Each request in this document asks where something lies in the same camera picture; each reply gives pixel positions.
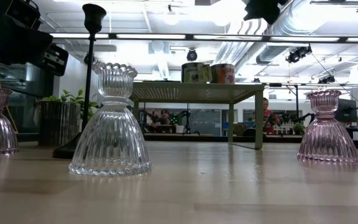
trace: wooden table surface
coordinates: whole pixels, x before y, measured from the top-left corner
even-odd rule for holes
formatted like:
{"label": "wooden table surface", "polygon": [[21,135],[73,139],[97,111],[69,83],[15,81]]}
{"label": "wooden table surface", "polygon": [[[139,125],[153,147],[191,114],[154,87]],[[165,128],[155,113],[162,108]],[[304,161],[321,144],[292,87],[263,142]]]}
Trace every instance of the wooden table surface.
{"label": "wooden table surface", "polygon": [[298,144],[147,145],[152,170],[130,177],[69,174],[31,144],[1,155],[0,223],[358,224],[358,166],[300,162]]}

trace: green plant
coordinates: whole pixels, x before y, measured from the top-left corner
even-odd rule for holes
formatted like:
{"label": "green plant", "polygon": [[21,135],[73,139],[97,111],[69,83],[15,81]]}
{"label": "green plant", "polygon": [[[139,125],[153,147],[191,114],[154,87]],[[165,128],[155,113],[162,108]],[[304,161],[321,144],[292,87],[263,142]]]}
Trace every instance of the green plant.
{"label": "green plant", "polygon": [[301,123],[296,123],[292,126],[292,130],[296,133],[302,133],[305,127]]}
{"label": "green plant", "polygon": [[[83,117],[84,113],[84,97],[83,97],[83,90],[78,90],[78,95],[73,96],[69,91],[63,90],[63,95],[60,98],[57,98],[56,96],[50,96],[45,97],[42,100],[44,101],[57,101],[57,102],[70,102],[70,103],[79,103],[81,105],[81,118]],[[93,116],[93,109],[98,106],[97,102],[89,102],[88,106],[88,119],[90,119]]]}

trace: gray planter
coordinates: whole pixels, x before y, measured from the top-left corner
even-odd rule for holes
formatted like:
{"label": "gray planter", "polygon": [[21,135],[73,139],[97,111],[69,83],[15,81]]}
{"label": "gray planter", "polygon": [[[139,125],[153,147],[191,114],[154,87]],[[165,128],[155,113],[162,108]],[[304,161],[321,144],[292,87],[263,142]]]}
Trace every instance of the gray planter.
{"label": "gray planter", "polygon": [[80,104],[40,101],[39,106],[39,146],[61,146],[80,132]]}

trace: red shirt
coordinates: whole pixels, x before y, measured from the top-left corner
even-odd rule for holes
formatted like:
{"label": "red shirt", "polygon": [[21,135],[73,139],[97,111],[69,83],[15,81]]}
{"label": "red shirt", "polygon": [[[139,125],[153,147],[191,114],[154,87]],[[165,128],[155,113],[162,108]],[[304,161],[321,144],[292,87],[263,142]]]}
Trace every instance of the red shirt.
{"label": "red shirt", "polygon": [[[273,111],[271,111],[271,110],[264,110],[264,121],[266,121],[267,120],[267,118],[271,115],[273,113]],[[277,116],[275,116],[274,114],[273,114],[273,119],[276,121],[276,123],[277,124],[279,124],[280,123],[280,120],[277,118]],[[270,122],[268,122],[267,124],[266,124],[266,126],[264,127],[264,132],[266,132],[267,134],[273,134],[274,133],[274,126],[270,123]]]}

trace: black candlestick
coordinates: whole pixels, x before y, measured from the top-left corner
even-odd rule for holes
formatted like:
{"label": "black candlestick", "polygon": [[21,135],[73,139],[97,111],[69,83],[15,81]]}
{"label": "black candlestick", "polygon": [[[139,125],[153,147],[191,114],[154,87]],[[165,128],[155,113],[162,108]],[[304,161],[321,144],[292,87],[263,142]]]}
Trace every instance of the black candlestick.
{"label": "black candlestick", "polygon": [[[82,130],[88,122],[88,110],[90,105],[90,88],[92,78],[92,63],[93,63],[93,44],[96,41],[95,35],[102,29],[102,20],[106,16],[106,10],[95,4],[85,4],[82,6],[85,13],[85,28],[89,31],[89,52],[88,52],[88,68],[86,70],[86,83],[85,83],[85,99],[84,99],[84,113],[82,117]],[[53,150],[54,158],[72,159],[74,156],[75,148],[80,140],[81,133],[69,143],[60,146]]]}

